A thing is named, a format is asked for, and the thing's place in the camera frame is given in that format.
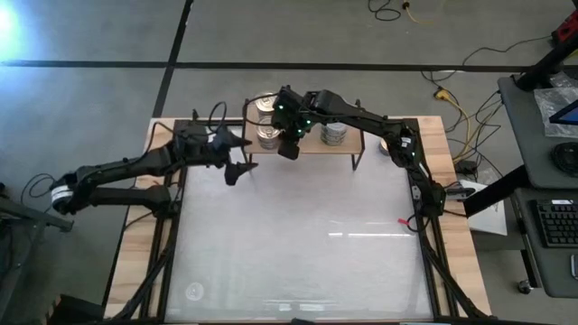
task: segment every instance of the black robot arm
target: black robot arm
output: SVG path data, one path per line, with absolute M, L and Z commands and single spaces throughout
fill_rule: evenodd
M 297 159 L 299 140 L 317 123 L 341 122 L 356 127 L 386 141 L 393 162 L 407 170 L 412 183 L 419 189 L 414 195 L 421 197 L 422 216 L 434 218 L 443 214 L 445 190 L 432 179 L 419 133 L 410 126 L 413 120 L 378 116 L 359 105 L 348 104 L 329 90 L 307 92 L 301 97 L 289 86 L 282 87 L 273 106 L 273 127 L 283 131 L 278 150 L 282 156 Z
M 142 205 L 155 215 L 168 212 L 172 200 L 162 185 L 145 190 L 99 186 L 141 175 L 165 176 L 186 166 L 225 167 L 227 185 L 235 185 L 238 177 L 255 168 L 256 163 L 231 162 L 230 149 L 251 142 L 233 135 L 224 125 L 209 142 L 205 127 L 195 119 L 174 130 L 175 137 L 168 144 L 138 158 L 82 166 L 64 174 L 51 187 L 52 207 L 61 214 L 75 214 L 89 205 Z

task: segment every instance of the white tabletop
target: white tabletop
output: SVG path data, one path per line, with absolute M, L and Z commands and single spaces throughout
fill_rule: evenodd
M 229 187 L 190 168 L 166 320 L 431 319 L 418 238 L 397 222 L 406 171 L 366 145 L 355 172 L 349 155 L 258 154 Z

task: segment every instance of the concrete floor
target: concrete floor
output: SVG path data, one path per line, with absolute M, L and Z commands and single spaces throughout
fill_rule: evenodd
M 438 14 L 435 3 L 412 2 L 415 15 L 440 17 L 439 23 L 418 25 L 405 15 L 378 22 L 361 0 L 198 0 L 179 61 L 460 64 L 480 46 L 546 36 L 573 10 L 569 0 L 452 0 Z M 0 1 L 0 59 L 167 61 L 183 5 L 184 0 Z M 546 41 L 533 42 L 508 54 L 480 53 L 471 63 L 527 65 L 548 50 Z M 497 78 L 507 75 L 457 73 L 443 84 L 472 113 L 497 89 Z M 155 69 L 0 68 L 0 180 L 17 197 L 35 173 L 58 176 L 82 164 L 138 155 L 162 77 L 163 70 Z M 229 116 L 239 116 L 244 98 L 284 84 L 298 91 L 328 88 L 380 114 L 439 115 L 446 125 L 457 118 L 452 107 L 433 100 L 435 87 L 418 72 L 299 70 L 176 70 L 163 116 L 189 116 L 193 108 L 206 116 L 220 100 L 227 100 Z M 509 172 L 521 163 L 516 141 L 503 110 L 494 121 L 503 127 L 481 150 Z M 450 137 L 462 139 L 464 133 L 458 128 Z M 47 199 L 28 204 L 42 209 Z M 14 311 L 13 318 L 42 315 L 59 293 L 102 303 L 125 212 L 86 209 L 75 217 L 71 233 L 47 231 L 16 297 L 25 311 Z M 576 320 L 574 301 L 547 298 L 541 290 L 529 296 L 513 291 L 512 284 L 524 278 L 519 254 L 505 250 L 517 248 L 515 236 L 501 246 L 475 238 L 495 315 Z

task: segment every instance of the chair wheel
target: chair wheel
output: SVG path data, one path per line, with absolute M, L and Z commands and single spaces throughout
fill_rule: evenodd
M 534 288 L 530 285 L 528 280 L 520 281 L 517 283 L 517 290 L 523 294 L 530 294 Z

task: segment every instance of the black keyboard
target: black keyboard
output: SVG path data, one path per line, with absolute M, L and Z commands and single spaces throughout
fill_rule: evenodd
M 533 200 L 536 225 L 546 247 L 578 247 L 578 202 Z

